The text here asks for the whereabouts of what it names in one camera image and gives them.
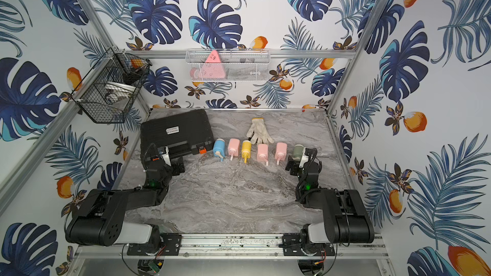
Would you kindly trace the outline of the pink pencil sharpener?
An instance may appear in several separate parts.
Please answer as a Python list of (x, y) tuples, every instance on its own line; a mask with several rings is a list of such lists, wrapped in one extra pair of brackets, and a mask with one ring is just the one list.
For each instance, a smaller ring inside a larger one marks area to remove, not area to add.
[(258, 162), (262, 162), (266, 166), (268, 166), (268, 164), (269, 164), (269, 146), (268, 146), (268, 144), (258, 144), (256, 159)]
[(240, 140), (236, 138), (230, 139), (228, 143), (228, 155), (230, 156), (230, 160), (233, 160), (235, 157), (239, 156), (239, 146)]
[(274, 159), (277, 165), (279, 165), (282, 161), (286, 159), (287, 151), (288, 151), (288, 145), (286, 143), (278, 142), (276, 144)]

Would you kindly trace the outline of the blue pencil sharpener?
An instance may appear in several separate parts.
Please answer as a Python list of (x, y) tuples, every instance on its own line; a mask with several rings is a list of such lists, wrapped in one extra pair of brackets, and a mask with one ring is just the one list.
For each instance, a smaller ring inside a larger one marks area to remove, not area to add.
[(220, 159), (222, 162), (226, 157), (225, 154), (225, 141), (223, 139), (217, 139), (213, 147), (213, 155)]

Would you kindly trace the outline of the yellow pencil sharpener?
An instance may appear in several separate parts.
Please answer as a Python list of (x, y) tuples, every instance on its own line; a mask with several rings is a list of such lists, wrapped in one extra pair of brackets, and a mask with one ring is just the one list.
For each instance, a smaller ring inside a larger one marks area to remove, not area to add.
[(245, 140), (242, 142), (241, 157), (245, 164), (248, 163), (248, 160), (251, 158), (251, 148), (251, 141)]

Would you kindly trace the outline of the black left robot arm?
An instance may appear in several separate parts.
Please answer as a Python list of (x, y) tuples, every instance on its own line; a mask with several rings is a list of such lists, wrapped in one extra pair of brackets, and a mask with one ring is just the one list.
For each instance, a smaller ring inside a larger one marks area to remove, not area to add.
[(185, 172), (183, 157), (169, 148), (149, 145), (142, 154), (145, 181), (142, 187), (127, 190), (92, 190), (74, 213), (65, 230), (66, 241), (78, 245), (108, 247), (140, 244), (158, 248), (159, 229), (149, 224), (125, 221), (130, 210), (160, 205), (167, 196), (172, 177)]

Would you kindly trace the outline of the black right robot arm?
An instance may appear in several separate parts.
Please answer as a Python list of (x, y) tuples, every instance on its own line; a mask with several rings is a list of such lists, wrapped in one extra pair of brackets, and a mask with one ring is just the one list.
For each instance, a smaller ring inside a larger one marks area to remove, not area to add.
[(370, 244), (375, 230), (358, 191), (321, 187), (322, 162), (318, 150), (296, 145), (285, 170), (298, 178), (295, 201), (304, 208), (321, 210), (322, 220), (302, 230), (309, 244)]

